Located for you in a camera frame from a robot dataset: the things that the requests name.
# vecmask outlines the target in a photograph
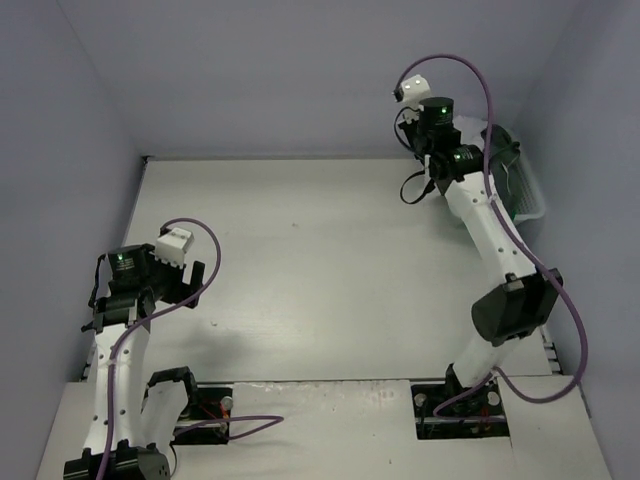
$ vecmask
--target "gray wall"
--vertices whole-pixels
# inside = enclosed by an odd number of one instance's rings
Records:
[[[140,160],[55,2],[0,2],[0,476],[33,478]]]
[[[144,153],[397,155],[391,90],[447,51],[510,124],[579,0],[60,0]],[[461,111],[459,65],[423,67]]]
[[[565,276],[590,337],[584,391],[614,478],[637,479],[640,3],[586,0],[516,122],[549,212],[533,248]],[[551,319],[573,372],[566,309]]]

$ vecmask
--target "screw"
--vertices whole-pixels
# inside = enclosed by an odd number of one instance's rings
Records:
[[[416,404],[416,407],[420,408],[424,405],[424,402],[427,401],[427,396],[424,393],[418,393],[415,397],[413,397],[413,402]]]
[[[498,405],[500,405],[500,395],[498,395],[496,392],[487,393],[487,402],[492,407],[497,407]]]
[[[233,398],[222,397],[222,400],[220,400],[220,405],[222,405],[222,408],[224,408],[227,412],[230,412],[233,408]]]

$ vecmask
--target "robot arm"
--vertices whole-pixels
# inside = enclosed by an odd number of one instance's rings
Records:
[[[416,93],[415,85],[427,87]],[[461,132],[453,126],[453,100],[431,97],[426,80],[419,75],[402,82],[394,95],[406,106],[419,105],[417,113],[405,111],[399,127],[416,157],[424,159],[428,189],[437,187],[453,215],[464,222],[489,277],[491,290],[471,308],[474,335],[447,371],[448,390],[457,395],[485,378],[523,338],[546,323],[557,292],[521,254],[495,217],[491,200],[505,218],[509,215],[497,195],[487,197],[483,154],[474,145],[462,145]],[[511,231],[517,232],[510,220],[509,224]],[[552,273],[562,283],[558,271]]]
[[[107,377],[113,345],[137,320],[153,313],[156,302],[178,303],[201,288],[201,262],[194,262],[190,283],[182,282],[185,255],[192,243],[191,232],[173,228],[161,232],[155,246],[129,246],[107,254],[113,273],[110,295],[97,301],[92,295],[89,303],[94,307],[94,318],[83,327],[96,332],[94,414],[82,457],[66,463],[65,479],[96,477],[107,438]],[[195,308],[197,304],[196,299],[187,306]],[[156,372],[147,386],[142,367],[149,335],[148,327],[134,330],[115,360],[114,436],[105,479],[167,478],[166,456],[176,421],[189,401],[196,401],[195,379],[186,367]]]

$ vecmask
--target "red wire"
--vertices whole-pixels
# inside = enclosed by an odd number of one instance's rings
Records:
[[[204,413],[206,413],[207,415],[209,415],[211,418],[218,420],[218,417],[216,417],[213,413],[211,413],[209,410],[207,410],[206,408],[204,408],[204,405],[200,405],[200,410],[202,410]]]

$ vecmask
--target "white table surface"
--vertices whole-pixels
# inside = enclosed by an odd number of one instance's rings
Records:
[[[515,381],[543,396],[568,378]],[[93,387],[67,385],[37,480],[60,480],[65,461],[80,455]],[[173,478],[610,480],[578,391],[531,405],[503,383],[500,390],[510,438],[419,441],[408,381],[238,384],[234,416],[271,413],[285,421],[229,445],[176,447]],[[232,433],[252,426],[234,424]]]
[[[127,243],[197,217],[222,268],[195,310],[152,326],[145,372],[188,365],[198,381],[440,378],[487,292],[480,257],[444,199],[404,205],[412,160],[150,162]],[[420,180],[407,195],[421,190]],[[194,230],[188,262],[214,250]],[[551,373],[540,335],[507,359]]]

